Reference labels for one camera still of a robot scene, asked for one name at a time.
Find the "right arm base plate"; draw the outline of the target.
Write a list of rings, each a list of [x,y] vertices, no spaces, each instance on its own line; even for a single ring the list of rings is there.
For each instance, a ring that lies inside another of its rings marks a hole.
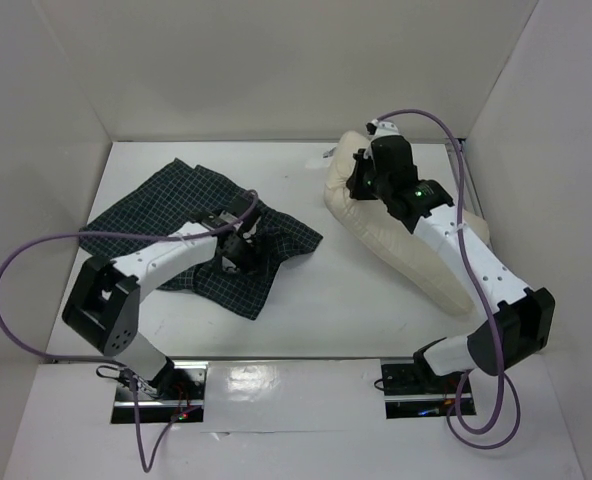
[[[460,373],[424,380],[411,357],[384,359],[380,368],[373,386],[384,396],[389,420],[445,417],[455,404]]]

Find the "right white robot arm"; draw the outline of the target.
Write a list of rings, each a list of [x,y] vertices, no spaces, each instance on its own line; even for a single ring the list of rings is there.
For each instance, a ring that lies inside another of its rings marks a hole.
[[[447,375],[480,369],[496,376],[542,350],[548,342],[555,299],[515,276],[472,231],[460,204],[435,180],[420,178],[410,143],[391,122],[366,126],[347,180],[354,200],[380,200],[390,216],[446,264],[475,302],[482,324],[468,335],[442,338],[414,354],[412,379],[436,391]]]

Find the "cream pillow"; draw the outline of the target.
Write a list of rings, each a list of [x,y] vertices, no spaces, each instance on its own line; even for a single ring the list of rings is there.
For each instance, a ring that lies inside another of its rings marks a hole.
[[[327,209],[374,255],[398,271],[450,315],[465,315],[474,303],[456,276],[423,241],[410,234],[378,201],[350,197],[346,182],[353,172],[353,154],[368,139],[355,131],[344,133],[327,170],[324,202]]]

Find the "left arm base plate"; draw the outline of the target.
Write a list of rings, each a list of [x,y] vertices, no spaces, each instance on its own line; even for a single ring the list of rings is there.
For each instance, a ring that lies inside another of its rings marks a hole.
[[[113,367],[97,375],[116,381],[110,423],[113,425],[134,424],[134,402],[129,380]],[[143,424],[166,424],[177,415],[178,423],[202,423],[208,363],[202,361],[175,362],[171,380],[160,391],[137,380],[140,421]]]

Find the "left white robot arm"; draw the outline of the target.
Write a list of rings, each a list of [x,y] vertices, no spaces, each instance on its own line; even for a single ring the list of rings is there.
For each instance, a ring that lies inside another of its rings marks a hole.
[[[205,264],[217,275],[250,276],[260,269],[255,239],[261,218],[255,191],[225,208],[200,212],[177,231],[134,253],[86,260],[62,312],[63,321],[98,352],[118,360],[152,399],[184,377],[174,362],[139,333],[140,304],[182,272]]]

